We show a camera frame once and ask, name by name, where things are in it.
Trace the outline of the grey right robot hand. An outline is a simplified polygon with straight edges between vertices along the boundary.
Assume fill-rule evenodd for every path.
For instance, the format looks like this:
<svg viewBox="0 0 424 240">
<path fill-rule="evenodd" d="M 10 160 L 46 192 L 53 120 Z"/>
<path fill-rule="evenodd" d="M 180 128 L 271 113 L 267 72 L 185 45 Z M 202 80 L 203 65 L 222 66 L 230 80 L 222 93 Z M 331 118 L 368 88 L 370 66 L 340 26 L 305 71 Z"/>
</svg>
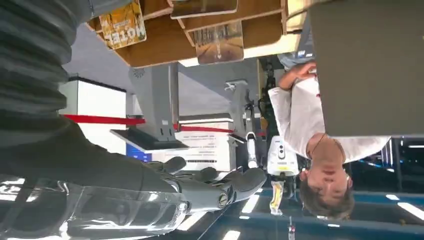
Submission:
<svg viewBox="0 0 424 240">
<path fill-rule="evenodd" d="M 0 136 L 3 240 L 138 240 L 177 229 L 187 216 L 243 201 L 266 181 L 263 170 L 176 176 L 174 169 L 91 143 L 78 124 L 42 140 Z"/>
</svg>

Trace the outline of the person's left hand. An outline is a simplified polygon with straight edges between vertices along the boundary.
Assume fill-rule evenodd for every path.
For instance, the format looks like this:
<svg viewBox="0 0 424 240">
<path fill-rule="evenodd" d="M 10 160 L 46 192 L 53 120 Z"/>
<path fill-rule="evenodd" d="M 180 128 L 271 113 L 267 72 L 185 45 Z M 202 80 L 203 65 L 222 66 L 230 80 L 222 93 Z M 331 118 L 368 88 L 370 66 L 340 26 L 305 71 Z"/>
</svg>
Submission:
<svg viewBox="0 0 424 240">
<path fill-rule="evenodd" d="M 317 77 L 317 66 L 315 61 L 309 61 L 302 64 L 297 72 L 297 78 L 306 80 Z"/>
</svg>

